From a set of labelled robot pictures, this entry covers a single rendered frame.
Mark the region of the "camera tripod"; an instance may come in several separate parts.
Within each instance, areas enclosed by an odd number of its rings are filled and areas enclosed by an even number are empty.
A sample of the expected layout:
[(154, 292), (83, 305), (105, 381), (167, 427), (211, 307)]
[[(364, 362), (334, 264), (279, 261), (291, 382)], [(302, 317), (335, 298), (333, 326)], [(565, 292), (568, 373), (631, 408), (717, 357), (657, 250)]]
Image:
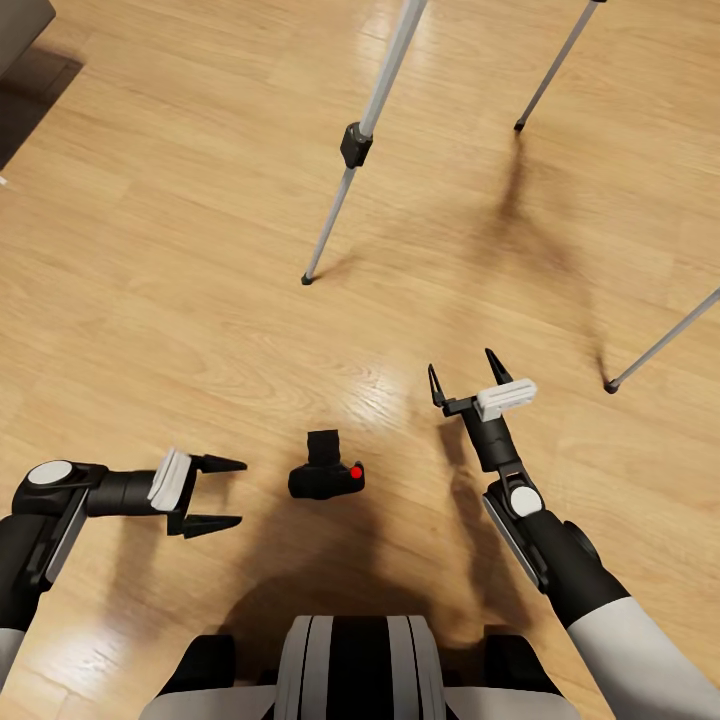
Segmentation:
[[(370, 98), (368, 99), (368, 104), (366, 105), (362, 119), (360, 122), (352, 122), (352, 125), (346, 128), (346, 134), (344, 134), (340, 146), (340, 154), (344, 156), (346, 172), (344, 172), (344, 176), (342, 176), (340, 187), (338, 188), (338, 192), (336, 192), (336, 198), (334, 198), (334, 202), (332, 202), (332, 208), (328, 213), (324, 230), (322, 230), (322, 236), (318, 238), (318, 245), (314, 256), (312, 256), (308, 271), (302, 276), (302, 284), (304, 284), (304, 286), (310, 286), (310, 284), (312, 284), (312, 274), (314, 274), (314, 270), (318, 265), (320, 254), (322, 250), (324, 250), (328, 236), (330, 236), (330, 232), (332, 232), (334, 222), (336, 222), (336, 218), (338, 217), (338, 212), (340, 212), (340, 208), (342, 208), (344, 197), (346, 197), (348, 188), (350, 188), (352, 179), (354, 179), (354, 174), (356, 174), (356, 170), (364, 164), (364, 160), (366, 160), (366, 156), (368, 156), (368, 151), (370, 151), (370, 146), (372, 146), (374, 128), (376, 128), (380, 114), (382, 114), (382, 108), (384, 108), (384, 104), (386, 104), (386, 98), (388, 98), (388, 94), (390, 94), (392, 84), (394, 84), (394, 80), (396, 80), (396, 75), (398, 74), (398, 70), (400, 70), (400, 65), (406, 55), (406, 50), (408, 50), (408, 44), (410, 44), (410, 40), (412, 40), (414, 36), (414, 30), (418, 28), (418, 22), (420, 22), (420, 18), (422, 18), (426, 2), (428, 2), (428, 0), (404, 1), (404, 7), (402, 8), (402, 12), (400, 12), (400, 17), (396, 28), (394, 28), (392, 38), (390, 38), (390, 44), (388, 44), (388, 48), (386, 48), (384, 61), (382, 62), (382, 66), (380, 66), (378, 76), (376, 76), (374, 88), (372, 88), (372, 92), (370, 92)], [(538, 91), (534, 94), (534, 98), (532, 98), (530, 104), (528, 104), (528, 108), (524, 110), (522, 118), (520, 118), (518, 124), (514, 126), (514, 130), (522, 130), (522, 128), (524, 128), (524, 124), (526, 124), (526, 120), (530, 118), (536, 102), (540, 100), (540, 97), (544, 94), (544, 90), (548, 88), (548, 84), (550, 84), (552, 78), (556, 75), (560, 64), (562, 64), (562, 60), (568, 56), (570, 48), (572, 48), (574, 42), (578, 40), (580, 32), (582, 32), (584, 26), (586, 26), (586, 22), (590, 20), (590, 16), (592, 16), (592, 12), (596, 10), (596, 6), (601, 4), (600, 2), (604, 3), (607, 2), (607, 0), (588, 0), (584, 12), (582, 12), (582, 16), (580, 16), (580, 20), (578, 20), (572, 32), (570, 32), (570, 36), (568, 36), (566, 42), (564, 42), (564, 46), (562, 46), (556, 60), (554, 60), (550, 70), (548, 70), (548, 74), (546, 74), (544, 80), (542, 80), (542, 84), (540, 84), (540, 88), (538, 88)], [(664, 337), (660, 338), (658, 343), (654, 344), (648, 352), (644, 352), (644, 354), (640, 356), (640, 359), (636, 360), (630, 368), (615, 380), (611, 380), (610, 384), (608, 384), (604, 390), (606, 390), (608, 394), (614, 394), (616, 390), (618, 390), (618, 386), (620, 386), (632, 372), (635, 372), (640, 366), (650, 360), (658, 350), (661, 350), (673, 338), (676, 338), (684, 328), (690, 326), (700, 314), (704, 314), (704, 312), (719, 299), (720, 288), (717, 288), (700, 306), (696, 306), (684, 320), (672, 328)]]

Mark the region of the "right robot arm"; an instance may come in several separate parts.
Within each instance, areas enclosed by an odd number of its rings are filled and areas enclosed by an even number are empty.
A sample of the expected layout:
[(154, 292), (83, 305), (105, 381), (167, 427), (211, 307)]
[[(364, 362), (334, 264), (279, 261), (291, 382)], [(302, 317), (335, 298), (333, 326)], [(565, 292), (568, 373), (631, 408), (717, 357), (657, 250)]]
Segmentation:
[(483, 502), (512, 552), (571, 638), (616, 720), (720, 720), (720, 691), (678, 650), (604, 566), (577, 524), (544, 508), (501, 413), (532, 403), (539, 386), (513, 381), (485, 350), (497, 386), (445, 399), (432, 363), (433, 404), (461, 413), (483, 473)]

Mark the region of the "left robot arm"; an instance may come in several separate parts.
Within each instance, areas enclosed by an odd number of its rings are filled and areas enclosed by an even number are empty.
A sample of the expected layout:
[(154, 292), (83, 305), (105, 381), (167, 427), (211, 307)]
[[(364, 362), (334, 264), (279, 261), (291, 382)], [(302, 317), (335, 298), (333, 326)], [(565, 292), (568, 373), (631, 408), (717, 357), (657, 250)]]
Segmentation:
[(37, 612), (87, 517), (167, 515), (168, 536), (185, 539), (235, 527), (238, 515), (189, 515), (201, 473), (241, 471), (243, 461), (185, 455), (173, 448), (158, 471), (114, 472), (106, 465), (49, 461), (31, 469), (0, 520), (0, 693)]

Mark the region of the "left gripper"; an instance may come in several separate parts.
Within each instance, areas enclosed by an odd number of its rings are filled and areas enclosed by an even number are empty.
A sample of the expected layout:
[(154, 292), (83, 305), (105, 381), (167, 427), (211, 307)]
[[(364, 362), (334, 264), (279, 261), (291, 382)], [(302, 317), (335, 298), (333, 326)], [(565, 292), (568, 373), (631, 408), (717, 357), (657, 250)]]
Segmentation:
[(172, 511), (159, 511), (151, 505), (148, 498), (153, 486), (155, 471), (135, 471), (122, 496), (121, 513), (125, 517), (141, 515), (167, 515), (168, 536), (184, 535), (185, 539), (206, 535), (215, 531), (235, 527), (242, 521), (238, 515), (189, 515), (188, 506), (197, 479), (197, 469), (201, 473), (221, 473), (222, 471), (241, 471), (247, 468), (243, 461), (223, 459), (216, 455), (190, 455), (191, 464), (183, 485), (180, 499)]

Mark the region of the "digital camera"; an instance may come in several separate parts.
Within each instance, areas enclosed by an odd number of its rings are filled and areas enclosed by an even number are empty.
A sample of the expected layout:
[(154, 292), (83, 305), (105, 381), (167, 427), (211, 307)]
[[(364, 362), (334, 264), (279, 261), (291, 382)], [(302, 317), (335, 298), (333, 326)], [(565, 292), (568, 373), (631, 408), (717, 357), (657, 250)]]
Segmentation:
[(289, 473), (288, 488), (293, 498), (322, 501), (365, 488), (363, 464), (357, 461), (354, 467), (343, 465), (339, 445), (337, 429), (309, 431), (309, 463)]

